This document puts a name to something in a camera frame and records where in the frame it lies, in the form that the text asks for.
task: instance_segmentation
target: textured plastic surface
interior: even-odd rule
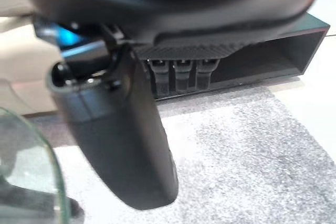
[[[301,16],[313,0],[31,0],[56,22],[119,25],[136,42],[198,45],[218,37],[264,40]]]
[[[248,45],[244,43],[224,45],[223,43],[224,41],[221,45],[187,47],[138,46],[134,50],[137,52],[136,55],[142,60],[202,60],[225,58]]]
[[[175,165],[143,68],[130,52],[123,55],[107,79],[57,87],[51,73],[47,83],[106,185],[133,208],[157,208],[177,197]]]

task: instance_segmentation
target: speckled gray carpet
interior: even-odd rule
[[[266,88],[161,103],[180,192],[136,211],[96,176],[55,116],[33,121],[59,157],[85,223],[336,223],[336,167]]]

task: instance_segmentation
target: blue light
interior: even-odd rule
[[[57,42],[61,47],[72,46],[83,40],[81,36],[59,26],[57,26],[57,33]]]

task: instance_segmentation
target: black plastic part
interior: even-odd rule
[[[54,22],[116,24],[137,43],[250,42],[284,32],[313,0],[31,0]]]
[[[208,46],[200,43],[188,47],[134,46],[134,51],[139,59],[143,60],[203,60],[222,59],[248,45],[248,43],[226,45],[225,42],[226,40],[223,40],[218,45]]]
[[[175,90],[175,75],[170,75],[170,93],[157,101],[266,81],[267,84],[288,81],[305,73],[314,54],[328,32],[329,25],[307,14],[297,27],[276,39],[253,44],[220,60],[211,75],[207,90],[195,89],[196,66],[190,74],[189,90]]]
[[[198,60],[196,65],[196,89],[207,90],[210,86],[211,74],[218,67],[220,60]]]
[[[146,79],[148,81],[150,81],[151,80],[151,74],[150,74],[149,69],[148,69],[147,61],[142,61],[141,64],[142,64],[143,71],[146,75]]]
[[[175,89],[177,92],[184,93],[188,90],[190,71],[192,68],[193,61],[191,60],[174,61]]]
[[[153,60],[149,64],[155,75],[156,94],[158,96],[169,94],[169,61]]]
[[[88,76],[113,64],[103,40],[74,45],[63,50],[62,56],[76,78]]]
[[[175,165],[141,63],[128,47],[117,68],[91,83],[57,87],[52,97],[83,153],[106,185],[140,210],[172,203]]]

